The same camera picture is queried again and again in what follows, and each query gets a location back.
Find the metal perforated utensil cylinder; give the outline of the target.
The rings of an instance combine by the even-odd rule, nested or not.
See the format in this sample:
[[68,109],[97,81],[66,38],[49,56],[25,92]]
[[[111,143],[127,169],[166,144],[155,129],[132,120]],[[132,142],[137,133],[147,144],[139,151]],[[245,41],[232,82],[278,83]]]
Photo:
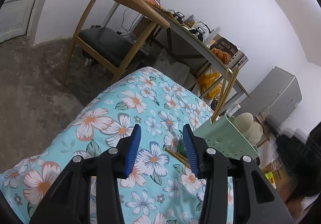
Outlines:
[[228,67],[230,70],[234,70],[235,68],[241,69],[247,62],[247,56],[241,50],[238,50],[228,62]]

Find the wooden chopstick four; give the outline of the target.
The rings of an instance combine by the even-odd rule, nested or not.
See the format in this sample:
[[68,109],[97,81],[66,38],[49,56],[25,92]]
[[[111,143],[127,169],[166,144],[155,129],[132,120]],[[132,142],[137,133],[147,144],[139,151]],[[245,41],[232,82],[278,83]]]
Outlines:
[[186,167],[190,168],[188,160],[185,157],[180,156],[178,153],[174,153],[174,157],[183,163]]

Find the silver refrigerator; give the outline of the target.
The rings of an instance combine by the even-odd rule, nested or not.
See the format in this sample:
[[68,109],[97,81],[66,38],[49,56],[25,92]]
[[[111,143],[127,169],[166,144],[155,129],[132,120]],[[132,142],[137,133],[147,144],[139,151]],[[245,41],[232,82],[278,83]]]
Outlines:
[[278,128],[292,114],[302,96],[297,78],[282,68],[274,67],[264,80],[240,103],[233,116],[251,113],[261,116]]

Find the floral blue tablecloth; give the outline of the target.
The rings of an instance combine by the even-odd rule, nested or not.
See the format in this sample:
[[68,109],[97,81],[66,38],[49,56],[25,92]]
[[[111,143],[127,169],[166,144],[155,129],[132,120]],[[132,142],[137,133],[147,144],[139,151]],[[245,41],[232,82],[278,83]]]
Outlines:
[[177,154],[212,114],[157,69],[131,73],[1,174],[1,223],[204,223],[214,188]]

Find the grey wooden desk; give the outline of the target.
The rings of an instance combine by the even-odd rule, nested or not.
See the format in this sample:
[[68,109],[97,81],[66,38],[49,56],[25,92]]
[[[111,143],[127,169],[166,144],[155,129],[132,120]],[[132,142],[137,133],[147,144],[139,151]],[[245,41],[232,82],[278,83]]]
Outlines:
[[218,57],[207,47],[204,43],[199,41],[194,37],[187,29],[185,29],[179,22],[165,14],[161,9],[157,8],[155,5],[145,1],[151,8],[153,8],[158,14],[160,14],[169,24],[169,29],[178,34],[183,38],[189,45],[191,45],[197,52],[206,59],[214,69],[225,75],[226,65],[218,59]]

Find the wooden chopstick three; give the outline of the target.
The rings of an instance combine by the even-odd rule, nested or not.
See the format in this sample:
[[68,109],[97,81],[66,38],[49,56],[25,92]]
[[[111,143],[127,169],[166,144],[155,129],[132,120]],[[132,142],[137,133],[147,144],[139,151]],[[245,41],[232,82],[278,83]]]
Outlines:
[[165,150],[167,152],[169,152],[170,154],[172,154],[175,158],[179,158],[180,160],[185,161],[186,163],[189,163],[188,159],[183,156],[182,154],[178,153],[178,152],[173,152],[171,149],[165,148]]

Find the grey cloth bundle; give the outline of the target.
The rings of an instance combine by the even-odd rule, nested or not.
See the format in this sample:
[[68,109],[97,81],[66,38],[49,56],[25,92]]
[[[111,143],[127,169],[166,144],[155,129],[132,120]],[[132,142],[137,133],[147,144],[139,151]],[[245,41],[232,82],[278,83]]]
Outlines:
[[165,49],[160,52],[152,67],[168,76],[179,85],[189,88],[188,76],[190,67],[173,59]]

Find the butter bread box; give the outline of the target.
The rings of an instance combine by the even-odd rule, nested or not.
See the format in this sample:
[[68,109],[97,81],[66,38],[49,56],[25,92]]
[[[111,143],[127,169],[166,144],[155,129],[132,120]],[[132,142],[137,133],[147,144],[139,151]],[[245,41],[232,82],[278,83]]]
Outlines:
[[233,43],[219,34],[213,39],[209,49],[220,59],[224,64],[228,64],[231,58],[237,53],[238,49]]

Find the wooden chopstick two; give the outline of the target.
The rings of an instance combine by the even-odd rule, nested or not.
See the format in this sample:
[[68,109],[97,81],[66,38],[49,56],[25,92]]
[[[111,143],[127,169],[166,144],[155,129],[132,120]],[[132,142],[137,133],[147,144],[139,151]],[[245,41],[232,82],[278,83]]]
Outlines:
[[236,67],[235,70],[233,71],[232,75],[231,75],[231,79],[228,83],[228,86],[225,87],[225,84],[226,84],[226,80],[224,80],[223,84],[222,84],[222,90],[223,92],[221,93],[220,95],[220,99],[219,99],[219,102],[218,102],[218,105],[216,106],[216,109],[214,111],[214,114],[212,115],[211,117],[211,123],[215,123],[216,122],[216,119],[218,117],[218,115],[220,114],[225,102],[226,102],[226,99],[228,98],[233,86],[234,86],[234,83],[237,79],[237,76],[238,76],[238,73],[239,73],[239,68]]

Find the yellow plastic bag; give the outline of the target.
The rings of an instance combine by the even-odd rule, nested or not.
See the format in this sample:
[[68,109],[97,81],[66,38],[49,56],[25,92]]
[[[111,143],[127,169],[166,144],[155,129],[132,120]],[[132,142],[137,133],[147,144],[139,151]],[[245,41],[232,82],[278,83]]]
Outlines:
[[[222,88],[222,78],[219,72],[204,74],[197,80],[197,83],[200,87],[200,98],[205,97],[212,100],[219,97]],[[216,85],[206,95],[204,95],[204,93],[215,83]]]

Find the wooden chair left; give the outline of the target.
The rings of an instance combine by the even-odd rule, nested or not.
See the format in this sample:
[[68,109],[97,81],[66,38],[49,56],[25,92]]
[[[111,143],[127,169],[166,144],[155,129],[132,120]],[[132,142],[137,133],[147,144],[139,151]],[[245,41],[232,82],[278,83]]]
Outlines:
[[[115,4],[109,11],[107,18],[101,27],[82,29],[96,0],[91,0],[87,5],[71,40],[71,45],[65,59],[64,73],[61,80],[62,84],[66,81],[67,71],[75,45],[78,45],[113,74],[111,80],[111,83],[113,84],[120,80],[123,74],[129,71],[128,67],[130,64],[138,64],[144,59],[145,55],[139,54],[138,52],[153,29],[157,25],[165,29],[170,27],[170,24],[144,0],[113,1]],[[126,6],[151,20],[151,23],[144,29],[140,37],[133,44],[124,36],[107,28],[107,24],[119,5]]]

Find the cardboard box pink bag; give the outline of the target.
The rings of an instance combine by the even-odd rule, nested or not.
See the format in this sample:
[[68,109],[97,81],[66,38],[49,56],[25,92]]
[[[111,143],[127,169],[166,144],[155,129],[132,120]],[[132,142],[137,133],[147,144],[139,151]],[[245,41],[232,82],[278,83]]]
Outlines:
[[287,186],[289,177],[283,163],[280,160],[273,160],[271,163],[263,167],[262,171],[265,177],[269,180],[270,184],[277,191],[280,191]]

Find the green plastic utensil holder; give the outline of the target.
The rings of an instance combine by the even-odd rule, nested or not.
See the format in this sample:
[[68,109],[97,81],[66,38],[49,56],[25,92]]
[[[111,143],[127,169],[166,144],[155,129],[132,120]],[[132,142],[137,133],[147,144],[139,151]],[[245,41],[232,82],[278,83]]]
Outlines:
[[214,148],[224,156],[240,159],[241,156],[250,156],[257,159],[259,153],[256,146],[252,146],[234,126],[235,117],[224,115],[215,123],[207,120],[197,129],[192,130],[194,136],[205,139],[208,147]]

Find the white door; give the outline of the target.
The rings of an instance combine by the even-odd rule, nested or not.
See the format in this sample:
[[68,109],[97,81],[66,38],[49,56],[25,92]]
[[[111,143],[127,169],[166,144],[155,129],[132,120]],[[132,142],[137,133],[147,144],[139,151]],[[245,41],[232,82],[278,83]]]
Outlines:
[[1,7],[1,42],[22,35],[35,39],[46,0],[5,0]]

